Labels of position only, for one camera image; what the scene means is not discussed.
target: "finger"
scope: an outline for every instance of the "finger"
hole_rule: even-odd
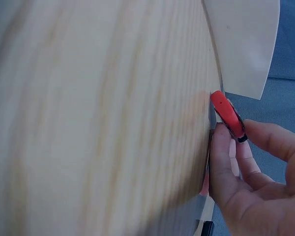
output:
[[[258,190],[274,182],[269,176],[261,173],[256,160],[252,156],[247,141],[242,144],[237,144],[236,158],[244,181],[248,183],[253,190]]]
[[[244,121],[248,138],[261,149],[288,161],[295,153],[295,134],[276,124]]]
[[[234,176],[240,177],[239,167],[236,160],[236,141],[234,139],[231,139],[230,143],[230,159],[231,159],[231,168]]]
[[[231,136],[223,124],[217,124],[211,142],[210,195],[220,206],[237,191],[237,179],[232,172],[229,157]]]
[[[286,185],[277,182],[268,184],[265,187],[257,190],[255,193],[265,201],[289,197],[286,192]]]

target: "blue surface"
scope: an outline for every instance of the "blue surface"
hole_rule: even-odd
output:
[[[295,81],[268,79],[261,101],[227,94],[242,118],[276,123],[295,133]],[[275,181],[285,183],[286,163],[251,144],[253,155],[262,172]],[[217,206],[214,208],[214,236],[229,232]]]
[[[281,0],[280,22],[269,77],[295,80],[295,0]]]

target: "wood grain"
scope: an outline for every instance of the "wood grain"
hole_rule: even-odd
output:
[[[0,1],[0,236],[139,235],[202,184],[199,0]]]

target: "blade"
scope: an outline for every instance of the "blade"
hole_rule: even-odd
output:
[[[215,115],[214,105],[211,102],[211,100],[210,100],[210,107],[209,107],[209,111],[208,111],[208,119],[210,121],[210,130],[215,129],[216,115]]]

